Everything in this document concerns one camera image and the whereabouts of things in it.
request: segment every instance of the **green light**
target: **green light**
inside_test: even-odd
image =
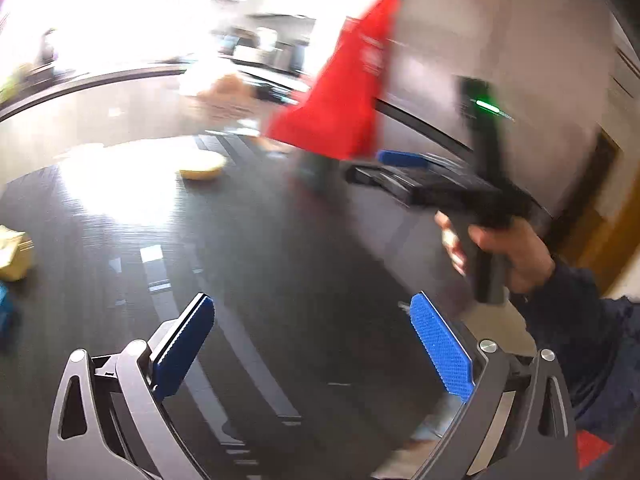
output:
[[[481,101],[480,99],[478,99],[478,101],[476,101],[476,104],[478,106],[481,106],[482,108],[486,108],[487,110],[493,112],[494,114],[502,114],[500,111],[500,108],[498,108],[497,106],[493,106],[490,105],[489,103],[485,103],[484,101]]]

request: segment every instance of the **yellow object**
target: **yellow object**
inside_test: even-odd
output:
[[[217,152],[189,150],[182,156],[178,171],[188,180],[209,180],[215,178],[225,164],[226,158]]]
[[[14,282],[33,267],[33,242],[27,233],[0,225],[0,280]]]

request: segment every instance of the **red bag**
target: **red bag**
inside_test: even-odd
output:
[[[378,0],[361,20],[347,20],[306,100],[277,114],[266,136],[341,160],[372,154],[374,101],[398,6]]]

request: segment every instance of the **green led indicator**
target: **green led indicator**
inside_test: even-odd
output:
[[[502,117],[506,117],[507,119],[511,119],[513,121],[513,118],[511,116],[508,116],[506,113],[500,110],[500,108],[498,108],[497,106],[493,106],[489,103],[485,103],[480,99],[476,100],[476,104],[481,108],[485,108],[486,110],[493,112],[494,114],[501,115]]]

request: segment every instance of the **human hand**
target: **human hand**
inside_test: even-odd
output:
[[[460,240],[453,232],[449,217],[438,211],[436,224],[442,229],[442,244],[449,253],[453,267],[465,275],[466,256]],[[494,230],[469,226],[469,237],[483,251],[504,254],[511,262],[507,287],[511,292],[526,294],[543,285],[556,268],[549,250],[529,222],[514,217],[508,229]]]

